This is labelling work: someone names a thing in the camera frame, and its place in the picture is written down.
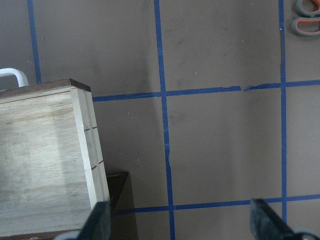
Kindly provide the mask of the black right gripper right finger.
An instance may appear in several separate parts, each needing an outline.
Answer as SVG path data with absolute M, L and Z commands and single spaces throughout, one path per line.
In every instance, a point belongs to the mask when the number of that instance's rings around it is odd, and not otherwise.
M 250 231 L 255 240 L 294 240 L 295 234 L 262 199 L 250 200 Z

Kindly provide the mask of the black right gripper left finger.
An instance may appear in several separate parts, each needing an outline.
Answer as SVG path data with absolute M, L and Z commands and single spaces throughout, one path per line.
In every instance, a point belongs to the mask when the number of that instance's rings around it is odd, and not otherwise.
M 97 202 L 79 233 L 80 240 L 109 240 L 111 211 L 108 201 Z

